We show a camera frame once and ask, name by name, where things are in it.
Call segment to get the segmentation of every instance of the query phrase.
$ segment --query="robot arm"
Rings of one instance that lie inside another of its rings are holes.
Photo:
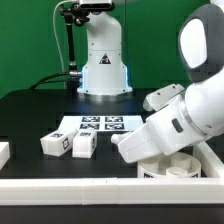
[[[224,133],[223,27],[223,11],[215,5],[199,8],[186,20],[179,50],[193,84],[118,143],[126,162],[170,155]]]

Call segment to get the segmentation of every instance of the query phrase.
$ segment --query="black tabletop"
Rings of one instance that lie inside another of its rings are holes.
[[[10,143],[11,157],[0,178],[136,177],[99,132],[91,159],[44,155],[40,138],[56,130],[65,115],[150,115],[142,104],[150,90],[116,102],[79,99],[65,90],[18,90],[0,100],[0,141]],[[222,156],[223,137],[211,142]],[[1,223],[223,223],[223,205],[0,206]]]
[[[98,132],[91,159],[44,155],[40,138],[57,130],[63,116],[149,115],[143,100],[149,90],[135,91],[118,101],[96,102],[65,90],[20,90],[0,100],[0,140],[10,143],[11,157],[0,178],[136,177],[111,143],[114,132]]]

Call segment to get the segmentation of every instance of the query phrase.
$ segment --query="block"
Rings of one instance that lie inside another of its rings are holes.
[[[0,170],[10,158],[9,143],[0,142]]]
[[[57,130],[41,138],[43,152],[46,155],[61,156],[72,148],[77,130]]]
[[[96,130],[79,131],[73,140],[72,156],[78,158],[91,158],[96,146]]]

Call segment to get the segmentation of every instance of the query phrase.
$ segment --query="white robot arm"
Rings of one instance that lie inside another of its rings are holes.
[[[80,95],[90,99],[111,99],[132,92],[127,67],[122,62],[122,29],[120,23],[106,12],[116,4],[134,0],[71,0],[70,8],[61,6],[68,32],[70,74],[80,75],[74,58],[72,24],[86,24],[88,61],[82,69]]]
[[[126,162],[170,155],[224,133],[224,1],[217,3],[192,13],[179,33],[180,55],[193,84],[118,143]]]

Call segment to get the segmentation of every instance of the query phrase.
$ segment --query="black panel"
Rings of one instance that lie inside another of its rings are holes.
[[[183,128],[181,127],[179,121],[176,118],[172,120],[172,124],[178,133],[183,132]]]

